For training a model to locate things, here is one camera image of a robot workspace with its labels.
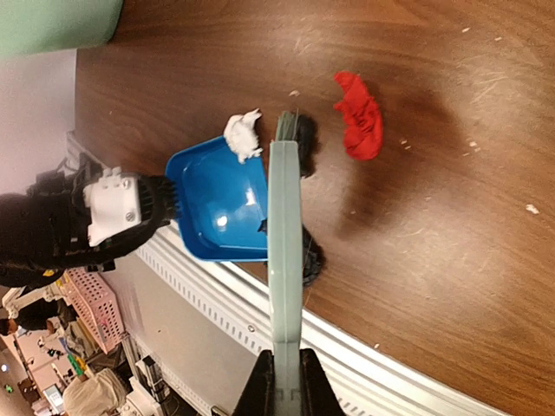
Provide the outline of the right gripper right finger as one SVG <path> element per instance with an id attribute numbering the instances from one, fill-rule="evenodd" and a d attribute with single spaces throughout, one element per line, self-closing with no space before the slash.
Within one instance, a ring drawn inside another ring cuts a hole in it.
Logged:
<path id="1" fill-rule="evenodd" d="M 304 416 L 344 416 L 316 352 L 300 350 L 301 398 Z"/>

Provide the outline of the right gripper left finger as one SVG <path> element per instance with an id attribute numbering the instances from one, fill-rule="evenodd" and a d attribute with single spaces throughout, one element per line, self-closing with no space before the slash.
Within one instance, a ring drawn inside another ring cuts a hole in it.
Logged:
<path id="1" fill-rule="evenodd" d="M 263 350 L 251 371 L 233 416 L 271 416 L 274 414 L 274 358 Z"/>

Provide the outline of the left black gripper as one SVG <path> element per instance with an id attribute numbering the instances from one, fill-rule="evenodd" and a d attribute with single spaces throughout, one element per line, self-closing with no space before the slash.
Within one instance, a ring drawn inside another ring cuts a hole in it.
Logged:
<path id="1" fill-rule="evenodd" d="M 1 284 L 36 289 L 67 269 L 111 263 L 138 249 L 179 211 L 177 186 L 170 179 L 140 175 L 138 185 L 146 218 L 96 248 L 88 241 L 89 213 L 70 192 L 2 195 Z"/>

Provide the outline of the blue plastic dustpan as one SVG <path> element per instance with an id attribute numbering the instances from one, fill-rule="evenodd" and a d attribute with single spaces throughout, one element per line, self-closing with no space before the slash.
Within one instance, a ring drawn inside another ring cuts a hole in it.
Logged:
<path id="1" fill-rule="evenodd" d="M 264 262 L 268 184 L 261 157 L 243 164 L 220 136 L 174 154 L 166 176 L 177 186 L 177 225 L 186 248 L 211 262 Z"/>

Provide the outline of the mint green hand brush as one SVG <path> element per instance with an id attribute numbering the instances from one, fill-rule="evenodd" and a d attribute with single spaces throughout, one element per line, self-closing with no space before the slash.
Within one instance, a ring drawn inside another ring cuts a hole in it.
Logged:
<path id="1" fill-rule="evenodd" d="M 269 164 L 267 233 L 276 415 L 303 413 L 299 353 L 303 244 L 297 119 L 297 112 L 285 111 L 279 116 Z"/>

